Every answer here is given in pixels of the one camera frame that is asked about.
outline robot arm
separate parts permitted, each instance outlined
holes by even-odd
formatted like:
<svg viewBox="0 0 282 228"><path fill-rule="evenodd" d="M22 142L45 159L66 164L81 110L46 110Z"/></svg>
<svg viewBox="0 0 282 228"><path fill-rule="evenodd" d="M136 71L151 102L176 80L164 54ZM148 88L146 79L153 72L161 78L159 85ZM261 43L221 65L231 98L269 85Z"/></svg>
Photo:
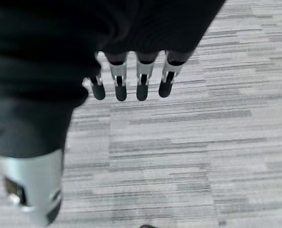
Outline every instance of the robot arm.
<svg viewBox="0 0 282 228"><path fill-rule="evenodd" d="M10 200L40 226L61 206L66 134L88 97L82 81L98 75L95 52L125 35L137 7L130 0L0 0L2 175Z"/></svg>

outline black fabric sleeve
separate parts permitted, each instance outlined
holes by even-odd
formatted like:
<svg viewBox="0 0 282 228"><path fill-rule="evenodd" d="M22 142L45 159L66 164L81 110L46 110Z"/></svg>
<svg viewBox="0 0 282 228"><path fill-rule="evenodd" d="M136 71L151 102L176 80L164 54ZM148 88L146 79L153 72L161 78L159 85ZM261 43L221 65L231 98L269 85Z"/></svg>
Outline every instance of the black fabric sleeve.
<svg viewBox="0 0 282 228"><path fill-rule="evenodd" d="M95 52L130 29L138 1L0 0L0 155L63 148Z"/></svg>

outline gray striped carpet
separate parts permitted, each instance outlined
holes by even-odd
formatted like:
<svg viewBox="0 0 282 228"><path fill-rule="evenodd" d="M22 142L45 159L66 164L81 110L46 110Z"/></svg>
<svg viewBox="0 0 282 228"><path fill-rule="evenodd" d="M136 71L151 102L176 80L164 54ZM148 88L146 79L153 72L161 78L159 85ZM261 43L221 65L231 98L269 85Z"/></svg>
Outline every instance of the gray striped carpet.
<svg viewBox="0 0 282 228"><path fill-rule="evenodd" d="M99 59L106 99L75 112L52 228L282 228L282 0L229 0L169 98L163 53L145 102L133 53L122 103ZM0 228L33 227L0 176Z"/></svg>

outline robotic hand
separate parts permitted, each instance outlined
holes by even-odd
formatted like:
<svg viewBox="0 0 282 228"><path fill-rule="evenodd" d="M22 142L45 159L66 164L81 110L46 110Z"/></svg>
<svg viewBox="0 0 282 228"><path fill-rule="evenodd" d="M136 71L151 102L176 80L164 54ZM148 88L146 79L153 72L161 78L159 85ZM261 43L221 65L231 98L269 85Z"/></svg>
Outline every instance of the robotic hand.
<svg viewBox="0 0 282 228"><path fill-rule="evenodd" d="M147 87L153 67L154 63L137 62L136 95L139 100L145 100L147 97ZM182 66L171 66L165 61L161 84L172 85L174 77L169 77L178 75L181 68ZM116 97L123 101L126 98L126 87L122 88L125 86L126 63L117 67L111 65L111 74L113 79L124 78L121 84L115 80ZM94 96L102 100L105 97L104 86L100 76L96 79L97 83L91 80L90 83ZM160 86L160 93L169 95L170 89L171 87ZM61 208L64 150L57 149L44 155L35 152L28 157L21 157L20 154L0 156L4 187L9 200L30 217L33 223L42 227L50 225Z"/></svg>

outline black rubber fingertip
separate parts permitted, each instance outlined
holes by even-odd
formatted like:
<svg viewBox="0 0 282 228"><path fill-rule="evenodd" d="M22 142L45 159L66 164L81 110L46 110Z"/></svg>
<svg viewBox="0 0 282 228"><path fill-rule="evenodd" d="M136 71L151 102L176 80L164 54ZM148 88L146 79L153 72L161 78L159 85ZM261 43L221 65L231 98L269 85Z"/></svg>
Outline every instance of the black rubber fingertip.
<svg viewBox="0 0 282 228"><path fill-rule="evenodd" d="M137 98L139 101L145 101L147 98L149 87L148 85L137 85Z"/></svg>
<svg viewBox="0 0 282 228"><path fill-rule="evenodd" d="M161 81L160 87L159 87L160 97L168 97L170 95L172 86L173 84L171 84L170 82L163 83Z"/></svg>
<svg viewBox="0 0 282 228"><path fill-rule="evenodd" d="M97 100L103 100L105 98L105 89L103 84L101 85L93 85L93 94Z"/></svg>
<svg viewBox="0 0 282 228"><path fill-rule="evenodd" d="M118 101L125 101L127 97L126 86L121 86L121 85L116 86L115 90L116 90L116 97Z"/></svg>

